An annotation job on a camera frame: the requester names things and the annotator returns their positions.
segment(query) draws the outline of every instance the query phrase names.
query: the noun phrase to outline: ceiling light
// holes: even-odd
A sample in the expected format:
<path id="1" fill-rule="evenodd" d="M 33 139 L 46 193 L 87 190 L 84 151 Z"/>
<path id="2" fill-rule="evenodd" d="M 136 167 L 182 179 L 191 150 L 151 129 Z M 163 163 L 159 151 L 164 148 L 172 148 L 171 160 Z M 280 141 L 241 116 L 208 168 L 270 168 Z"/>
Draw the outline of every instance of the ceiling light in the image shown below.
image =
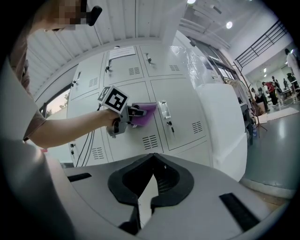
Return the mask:
<path id="1" fill-rule="evenodd" d="M 233 23 L 232 23 L 232 22 L 228 22 L 228 23 L 226 24 L 226 28 L 227 28 L 227 29 L 230 29 L 232 26 L 233 26 Z"/>

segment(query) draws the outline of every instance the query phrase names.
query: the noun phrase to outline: railing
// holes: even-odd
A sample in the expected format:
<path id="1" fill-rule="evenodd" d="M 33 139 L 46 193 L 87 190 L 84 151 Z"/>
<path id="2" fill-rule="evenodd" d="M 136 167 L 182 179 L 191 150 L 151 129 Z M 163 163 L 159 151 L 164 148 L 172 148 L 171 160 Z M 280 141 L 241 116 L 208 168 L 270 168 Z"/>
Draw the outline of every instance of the railing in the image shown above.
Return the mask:
<path id="1" fill-rule="evenodd" d="M 269 47 L 274 45 L 280 38 L 287 34 L 287 29 L 281 23 L 277 21 L 272 27 L 270 27 L 259 39 L 257 39 L 246 51 L 244 51 L 235 60 L 243 68 L 249 62 L 253 61 Z"/>

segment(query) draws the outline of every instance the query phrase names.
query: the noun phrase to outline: locker vent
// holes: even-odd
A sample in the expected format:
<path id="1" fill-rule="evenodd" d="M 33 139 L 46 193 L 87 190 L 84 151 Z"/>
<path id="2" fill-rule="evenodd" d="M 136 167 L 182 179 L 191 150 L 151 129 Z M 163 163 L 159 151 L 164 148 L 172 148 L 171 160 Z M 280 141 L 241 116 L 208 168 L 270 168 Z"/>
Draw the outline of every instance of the locker vent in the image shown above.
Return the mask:
<path id="1" fill-rule="evenodd" d="M 201 132 L 202 131 L 201 122 L 192 123 L 192 128 L 193 128 L 194 134 Z"/>
<path id="2" fill-rule="evenodd" d="M 97 82 L 98 82 L 98 78 L 97 77 L 94 78 L 94 79 L 91 79 L 90 82 L 89 82 L 89 87 L 97 85 Z"/>
<path id="3" fill-rule="evenodd" d="M 169 65 L 171 68 L 171 71 L 179 71 L 179 67 L 177 65 Z"/>
<path id="4" fill-rule="evenodd" d="M 102 148 L 92 148 L 94 159 L 103 159 Z"/>
<path id="5" fill-rule="evenodd" d="M 129 68 L 129 75 L 134 75 L 134 74 L 140 74 L 140 68 L 139 67 L 135 67 L 135 68 Z"/>
<path id="6" fill-rule="evenodd" d="M 142 142 L 144 144 L 145 150 L 150 148 L 155 148 L 158 146 L 158 141 L 156 139 L 156 135 L 152 135 L 149 137 L 143 137 Z"/>

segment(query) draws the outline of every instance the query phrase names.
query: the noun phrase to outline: person in red shirt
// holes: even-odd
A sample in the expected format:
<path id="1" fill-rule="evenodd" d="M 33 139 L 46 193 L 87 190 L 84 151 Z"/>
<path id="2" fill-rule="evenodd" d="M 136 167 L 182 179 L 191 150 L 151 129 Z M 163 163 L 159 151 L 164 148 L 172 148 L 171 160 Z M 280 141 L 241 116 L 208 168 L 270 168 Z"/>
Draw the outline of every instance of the person in red shirt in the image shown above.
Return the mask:
<path id="1" fill-rule="evenodd" d="M 263 82 L 263 86 L 268 87 L 268 93 L 270 94 L 273 105 L 278 105 L 277 97 L 275 94 L 275 87 L 272 82 Z"/>

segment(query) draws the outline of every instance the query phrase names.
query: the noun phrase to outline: hair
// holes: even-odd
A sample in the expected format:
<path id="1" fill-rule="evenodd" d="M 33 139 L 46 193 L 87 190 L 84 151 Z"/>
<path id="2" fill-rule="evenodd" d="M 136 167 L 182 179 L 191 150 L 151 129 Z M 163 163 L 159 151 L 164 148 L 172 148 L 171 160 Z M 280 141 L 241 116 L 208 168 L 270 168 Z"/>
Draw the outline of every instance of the hair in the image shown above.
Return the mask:
<path id="1" fill-rule="evenodd" d="M 290 53 L 290 50 L 288 50 L 287 48 L 285 49 L 285 53 L 286 55 L 288 55 Z"/>

